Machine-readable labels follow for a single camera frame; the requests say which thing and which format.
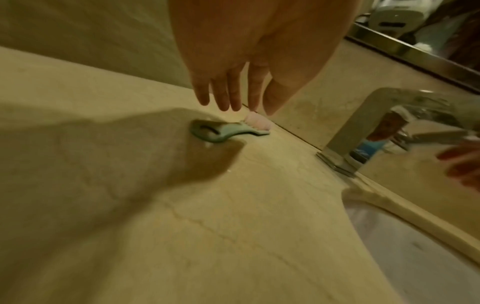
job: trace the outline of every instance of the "brush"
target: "brush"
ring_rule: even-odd
[[[190,132],[202,140],[221,143],[240,134],[268,135],[271,127],[272,122],[270,120],[258,113],[250,112],[244,120],[235,123],[194,120],[191,122]]]

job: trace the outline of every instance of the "faucet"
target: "faucet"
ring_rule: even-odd
[[[455,127],[455,130],[410,136],[402,128],[413,120],[433,121]],[[393,134],[382,137],[385,129],[393,130]],[[354,177],[369,159],[359,159],[362,156],[356,153],[364,140],[391,139],[408,151],[413,144],[460,143],[478,131],[480,96],[381,88],[365,99],[316,155],[333,170]]]

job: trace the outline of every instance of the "brush bristles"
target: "brush bristles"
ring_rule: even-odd
[[[255,112],[250,112],[243,122],[257,130],[270,131],[272,128],[272,122],[268,118]]]

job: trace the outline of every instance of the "sink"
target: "sink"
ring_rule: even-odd
[[[373,205],[343,203],[364,245],[405,303],[480,303],[475,263]]]

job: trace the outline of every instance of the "beige countertop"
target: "beige countertop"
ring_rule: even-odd
[[[349,187],[274,126],[207,145],[191,90],[0,48],[0,302],[395,303]]]

